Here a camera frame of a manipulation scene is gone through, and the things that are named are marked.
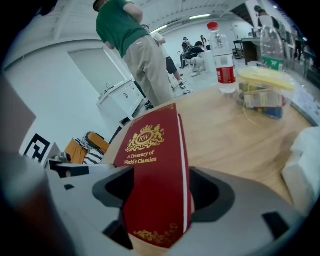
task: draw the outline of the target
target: ceiling light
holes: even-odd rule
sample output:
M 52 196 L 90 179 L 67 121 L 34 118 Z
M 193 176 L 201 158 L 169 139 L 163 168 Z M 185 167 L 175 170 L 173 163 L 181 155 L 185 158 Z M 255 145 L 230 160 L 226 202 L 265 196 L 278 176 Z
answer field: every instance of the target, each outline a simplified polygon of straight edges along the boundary
M 158 31 L 160 31 L 160 30 L 164 30 L 164 29 L 165 29 L 165 28 L 167 28 L 167 27 L 168 27 L 168 25 L 165 25 L 165 26 L 159 27 L 158 29 L 156 29 L 156 30 L 152 31 L 150 34 L 152 34 L 152 33 L 156 33 L 156 32 L 158 32 Z
M 193 17 L 190 17 L 190 20 L 199 19 L 199 18 L 205 18 L 205 17 L 209 17 L 210 15 L 211 15 L 211 14 L 204 14 L 204 15 L 193 16 Z

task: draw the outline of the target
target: yellow lid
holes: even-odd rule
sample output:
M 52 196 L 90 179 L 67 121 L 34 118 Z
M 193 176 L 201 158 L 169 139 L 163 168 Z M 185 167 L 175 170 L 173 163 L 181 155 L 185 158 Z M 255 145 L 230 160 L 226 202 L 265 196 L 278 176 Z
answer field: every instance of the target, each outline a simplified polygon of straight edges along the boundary
M 239 77 L 253 84 L 262 84 L 285 91 L 295 91 L 297 82 L 284 72 L 250 66 L 239 70 Z

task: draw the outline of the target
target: red book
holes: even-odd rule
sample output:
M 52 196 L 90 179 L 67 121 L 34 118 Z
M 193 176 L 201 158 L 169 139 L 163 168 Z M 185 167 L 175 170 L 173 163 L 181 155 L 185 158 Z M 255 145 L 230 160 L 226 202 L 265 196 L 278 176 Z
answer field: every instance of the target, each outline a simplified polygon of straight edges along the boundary
M 114 164 L 134 166 L 123 213 L 129 234 L 170 248 L 190 227 L 189 165 L 176 104 L 134 120 Z

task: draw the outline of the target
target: gold emblem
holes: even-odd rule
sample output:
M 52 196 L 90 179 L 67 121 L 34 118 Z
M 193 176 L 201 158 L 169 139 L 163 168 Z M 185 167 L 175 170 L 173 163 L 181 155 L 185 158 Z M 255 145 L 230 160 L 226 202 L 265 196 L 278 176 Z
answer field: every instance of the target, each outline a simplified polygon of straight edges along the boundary
M 154 129 L 152 125 L 147 125 L 142 128 L 140 134 L 134 134 L 133 139 L 128 143 L 126 152 L 136 152 L 137 150 L 149 149 L 152 146 L 158 146 L 165 141 L 163 135 L 165 134 L 164 129 L 160 129 L 160 124 L 158 124 Z
M 140 237 L 142 240 L 148 242 L 154 242 L 157 245 L 172 246 L 177 241 L 178 225 L 175 223 L 170 224 L 170 230 L 164 232 L 164 234 L 158 234 L 158 232 L 134 231 L 133 234 Z

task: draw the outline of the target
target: green t-shirt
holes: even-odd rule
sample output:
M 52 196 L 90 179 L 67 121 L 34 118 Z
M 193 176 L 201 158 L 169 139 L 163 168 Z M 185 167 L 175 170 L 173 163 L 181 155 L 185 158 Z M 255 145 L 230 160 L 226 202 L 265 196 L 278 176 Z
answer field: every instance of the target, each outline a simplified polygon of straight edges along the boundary
M 96 31 L 103 43 L 109 42 L 123 58 L 130 45 L 139 38 L 149 35 L 130 14 L 124 11 L 128 0 L 110 0 L 99 11 Z

